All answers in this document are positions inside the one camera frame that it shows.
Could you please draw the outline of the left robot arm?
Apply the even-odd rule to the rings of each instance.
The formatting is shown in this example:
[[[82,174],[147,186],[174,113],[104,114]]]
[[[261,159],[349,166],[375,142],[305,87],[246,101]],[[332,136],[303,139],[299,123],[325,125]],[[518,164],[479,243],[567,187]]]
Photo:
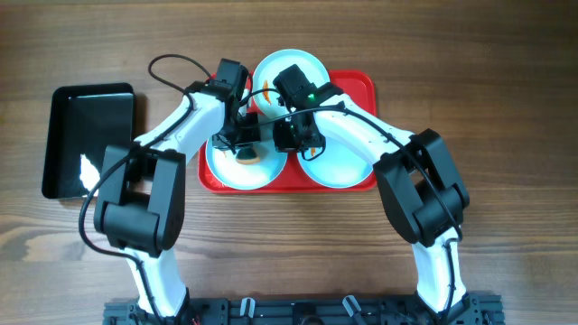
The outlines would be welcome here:
[[[247,93],[246,78],[195,81],[155,129],[105,151],[89,193],[97,201],[94,228],[107,237],[107,255],[131,267],[139,292],[133,323],[194,320],[173,250],[185,215],[186,166],[213,135],[234,126]]]

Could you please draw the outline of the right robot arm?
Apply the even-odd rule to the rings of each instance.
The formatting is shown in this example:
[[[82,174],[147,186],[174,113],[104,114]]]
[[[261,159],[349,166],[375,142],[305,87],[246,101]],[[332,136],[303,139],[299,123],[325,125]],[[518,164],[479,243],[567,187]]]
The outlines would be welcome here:
[[[331,83],[275,88],[293,116],[313,119],[322,135],[372,166],[389,223],[412,246],[417,294],[448,318],[466,292],[457,245],[470,196],[443,139],[431,129],[415,135],[388,125]]]

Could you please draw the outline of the orange green sponge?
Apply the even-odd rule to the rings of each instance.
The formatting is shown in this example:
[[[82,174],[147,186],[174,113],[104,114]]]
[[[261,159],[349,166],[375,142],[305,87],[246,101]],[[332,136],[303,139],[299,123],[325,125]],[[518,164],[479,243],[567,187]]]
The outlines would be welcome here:
[[[240,164],[250,165],[260,162],[260,157],[253,146],[246,146],[240,148],[236,153],[236,162]]]

